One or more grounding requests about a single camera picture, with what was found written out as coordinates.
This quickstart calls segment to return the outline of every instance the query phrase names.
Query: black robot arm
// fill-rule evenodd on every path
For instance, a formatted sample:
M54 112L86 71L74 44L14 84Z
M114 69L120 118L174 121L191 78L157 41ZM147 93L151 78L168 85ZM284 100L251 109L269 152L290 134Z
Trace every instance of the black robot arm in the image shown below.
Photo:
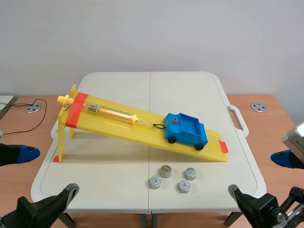
M20 197L17 209L0 219L0 228L49 228L78 192L77 184L69 184L58 195L36 203L30 203L25 197Z
M293 187L281 206L269 193L257 199L243 194L236 185L230 185L228 191L253 228L294 228L304 221L304 190L301 188ZM287 215L295 202L299 204Z

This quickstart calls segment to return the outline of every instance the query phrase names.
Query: toy truck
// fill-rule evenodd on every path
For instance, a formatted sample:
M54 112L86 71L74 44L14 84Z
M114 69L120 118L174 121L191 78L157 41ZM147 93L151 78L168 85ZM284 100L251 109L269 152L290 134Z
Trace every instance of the toy truck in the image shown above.
M168 143L178 142L194 146L197 151L201 151L208 143L204 124L192 116L169 113L164 118L164 126Z

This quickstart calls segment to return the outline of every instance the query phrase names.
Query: gray wall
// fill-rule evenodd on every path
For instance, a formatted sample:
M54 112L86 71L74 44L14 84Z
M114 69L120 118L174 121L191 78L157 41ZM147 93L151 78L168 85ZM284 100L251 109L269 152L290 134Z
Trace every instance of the gray wall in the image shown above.
M96 71L209 71L304 113L303 0L1 0L0 94L58 95Z

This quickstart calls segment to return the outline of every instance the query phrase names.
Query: wooden table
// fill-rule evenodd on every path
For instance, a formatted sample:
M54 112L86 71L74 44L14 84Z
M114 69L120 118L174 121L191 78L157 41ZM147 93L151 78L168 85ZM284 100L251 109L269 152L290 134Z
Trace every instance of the wooden table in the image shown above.
M37 97L21 97L17 103L31 103ZM57 119L61 108L57 104L57 97L39 97L47 101L47 114L43 123L35 130L28 133L5 135L0 143L25 144L40 149L41 156L36 160L21 164L0 167L0 215L5 215L15 210L17 199L25 196L30 200L30 188L33 180L52 143L50 131ZM265 178L267 191L277 196L279 203L288 196L293 186L304 188L303 170L283 168L272 163L270 155L274 152L285 150L281 136L294 125L278 101L271 95L230 95L230 103L238 107L249 128L247 138L251 151ZM258 113L251 109L252 102L262 102L268 106L268 111ZM27 114L24 107L13 107L0 120L0 129L4 133L28 130L37 125L43 114L41 111ZM160 228L220 228L229 213L179 213L164 214L159 216ZM71 214L79 228L139 228L139 217L133 214ZM54 228L65 228L57 221ZM232 228L250 227L244 216L237 220Z

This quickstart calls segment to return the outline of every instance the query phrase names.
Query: yellow ramp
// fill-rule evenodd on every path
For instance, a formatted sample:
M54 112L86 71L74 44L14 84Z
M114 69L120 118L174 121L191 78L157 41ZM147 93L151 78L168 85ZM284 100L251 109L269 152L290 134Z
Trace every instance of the yellow ramp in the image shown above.
M71 95L75 97L76 94L77 92L73 91ZM163 124L164 116L149 113L140 109L132 108L123 104L118 104L90 95L87 97L86 101L131 114L136 114L138 118L143 119L150 125L153 125L153 120L156 124ZM69 112L70 108L61 113L61 124L65 125ZM196 151L192 146L187 146L179 143L168 143L168 141L164 138L163 129L158 129L156 127L150 128L149 126L140 123L132 124L125 121L116 120L111 117L88 112L86 110L82 110L76 128L88 132L107 135L114 138L129 140L135 143L140 143L159 149L182 153L189 156L213 161L227 162L227 156L222 152L219 144L219 133L208 129L206 129L208 144L204 147L203 150Z

